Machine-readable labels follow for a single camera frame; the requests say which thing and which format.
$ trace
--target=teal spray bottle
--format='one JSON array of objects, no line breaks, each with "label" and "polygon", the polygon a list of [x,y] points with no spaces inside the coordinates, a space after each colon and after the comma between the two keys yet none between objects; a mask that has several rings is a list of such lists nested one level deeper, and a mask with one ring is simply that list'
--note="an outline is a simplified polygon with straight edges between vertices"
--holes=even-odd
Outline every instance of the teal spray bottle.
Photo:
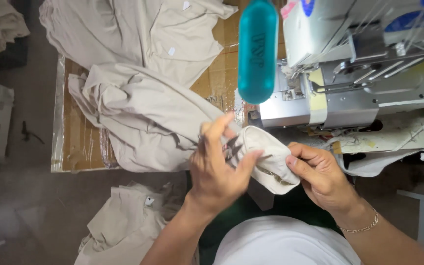
[{"label": "teal spray bottle", "polygon": [[238,92],[250,104],[260,104],[273,93],[278,22],[278,13],[271,0],[251,0],[241,16]]}]

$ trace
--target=forearm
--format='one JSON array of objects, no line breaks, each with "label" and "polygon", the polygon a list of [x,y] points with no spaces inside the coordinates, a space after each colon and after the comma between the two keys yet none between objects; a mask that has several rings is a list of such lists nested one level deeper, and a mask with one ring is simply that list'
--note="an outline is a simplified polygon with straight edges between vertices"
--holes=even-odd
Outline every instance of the forearm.
[{"label": "forearm", "polygon": [[[359,200],[349,213],[332,214],[340,227],[356,230],[374,222],[374,209],[364,199]],[[372,229],[344,235],[365,265],[424,265],[424,248],[380,214]]]},{"label": "forearm", "polygon": [[187,196],[178,214],[162,230],[140,265],[189,265],[203,230],[213,218],[201,213]]}]

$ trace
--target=gold chain bracelet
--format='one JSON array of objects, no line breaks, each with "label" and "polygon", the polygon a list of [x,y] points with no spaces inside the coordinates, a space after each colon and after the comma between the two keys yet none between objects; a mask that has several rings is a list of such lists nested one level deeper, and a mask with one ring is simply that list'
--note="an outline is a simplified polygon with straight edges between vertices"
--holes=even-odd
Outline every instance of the gold chain bracelet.
[{"label": "gold chain bracelet", "polygon": [[359,233],[359,232],[362,232],[362,231],[370,230],[370,229],[371,229],[371,228],[373,228],[373,227],[377,224],[377,222],[379,221],[379,214],[377,213],[377,211],[376,211],[374,208],[373,208],[373,210],[374,210],[374,212],[375,212],[375,217],[374,217],[374,222],[372,222],[372,224],[371,224],[370,226],[365,227],[365,228],[363,228],[363,229],[357,229],[357,230],[347,230],[347,229],[341,228],[341,227],[339,227],[339,226],[338,226],[338,228],[339,228],[339,229],[341,229],[341,231],[348,232],[348,233]]}]

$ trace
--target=white t-shirt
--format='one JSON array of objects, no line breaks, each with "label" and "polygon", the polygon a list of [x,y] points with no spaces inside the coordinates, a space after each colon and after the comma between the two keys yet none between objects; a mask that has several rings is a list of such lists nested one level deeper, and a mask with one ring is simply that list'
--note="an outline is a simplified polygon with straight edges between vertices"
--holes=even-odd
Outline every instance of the white t-shirt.
[{"label": "white t-shirt", "polygon": [[240,223],[220,243],[215,265],[360,265],[337,232],[286,216],[263,216]]}]

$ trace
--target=white tag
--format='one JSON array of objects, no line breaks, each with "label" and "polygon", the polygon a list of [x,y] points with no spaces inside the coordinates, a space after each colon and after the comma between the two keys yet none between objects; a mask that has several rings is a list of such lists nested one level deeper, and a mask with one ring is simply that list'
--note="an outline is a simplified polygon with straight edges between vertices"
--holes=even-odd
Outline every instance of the white tag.
[{"label": "white tag", "polygon": [[146,206],[150,206],[153,202],[155,201],[155,199],[154,198],[152,198],[152,197],[147,197],[146,198],[146,200],[145,200],[145,205]]},{"label": "white tag", "polygon": [[189,1],[184,1],[184,3],[183,3],[183,10],[186,10],[190,6],[191,6],[191,3],[189,3]]},{"label": "white tag", "polygon": [[173,54],[174,54],[174,52],[176,51],[176,49],[174,48],[174,47],[171,47],[170,48],[170,51],[168,51],[168,54],[170,55],[170,56],[173,56]]}]

